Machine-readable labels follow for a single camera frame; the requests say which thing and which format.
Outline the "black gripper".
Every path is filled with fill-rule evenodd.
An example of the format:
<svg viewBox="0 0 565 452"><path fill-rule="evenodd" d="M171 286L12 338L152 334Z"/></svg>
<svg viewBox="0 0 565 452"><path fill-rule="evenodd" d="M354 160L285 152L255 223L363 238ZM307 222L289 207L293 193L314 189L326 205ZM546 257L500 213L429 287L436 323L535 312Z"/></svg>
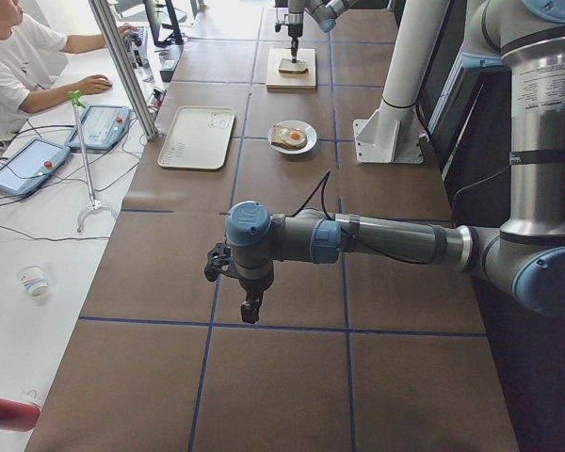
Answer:
<svg viewBox="0 0 565 452"><path fill-rule="evenodd" d="M283 27L287 28L288 36L291 38L290 55L291 61L298 61L299 38L303 34L303 12L288 12L282 18L276 16L274 29L279 33Z"/></svg>
<svg viewBox="0 0 565 452"><path fill-rule="evenodd" d="M242 321L244 323L259 321L259 306L263 302L264 293L274 281L271 261L257 268L243 267L234 260L230 246L217 243L207 253L203 273L209 282L214 282L218 275L237 279L246 291L246 299L240 308Z"/></svg>

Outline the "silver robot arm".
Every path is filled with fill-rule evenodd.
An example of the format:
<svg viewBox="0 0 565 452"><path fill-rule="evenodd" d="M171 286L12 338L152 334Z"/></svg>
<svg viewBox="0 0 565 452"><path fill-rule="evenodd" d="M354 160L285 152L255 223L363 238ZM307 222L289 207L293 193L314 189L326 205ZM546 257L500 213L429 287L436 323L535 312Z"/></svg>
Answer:
<svg viewBox="0 0 565 452"><path fill-rule="evenodd" d="M310 15L320 29L328 33L335 27L336 19L356 3L356 0L276 0L275 8L287 9L284 18L276 21L275 31L279 32L283 26L287 27L291 38L291 62L298 62L299 38L303 34L305 14Z"/></svg>
<svg viewBox="0 0 565 452"><path fill-rule="evenodd" d="M511 72L510 214L497 228L448 229L241 202L207 255L208 281L237 279L255 323L277 261L332 264L343 252L450 265L541 315L565 315L565 1L471 1L462 65Z"/></svg>

